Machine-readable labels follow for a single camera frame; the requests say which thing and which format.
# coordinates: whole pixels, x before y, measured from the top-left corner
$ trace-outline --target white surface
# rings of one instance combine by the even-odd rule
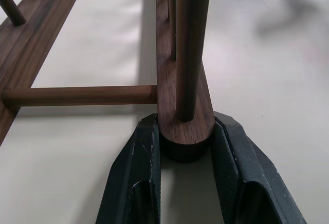
[[[316,224],[329,219],[328,1],[211,0],[204,50],[214,110],[244,126]],[[155,0],[77,0],[33,87],[155,83]],[[155,111],[22,108],[0,147],[0,223],[95,223],[113,161]],[[161,167],[162,223],[222,223],[209,154]]]

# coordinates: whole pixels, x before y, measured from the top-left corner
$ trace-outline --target walnut wood frame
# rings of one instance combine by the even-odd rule
[[[31,89],[75,1],[0,0],[0,144],[21,106],[157,103],[163,151],[198,157],[214,126],[201,61],[209,0],[156,0],[157,86]]]

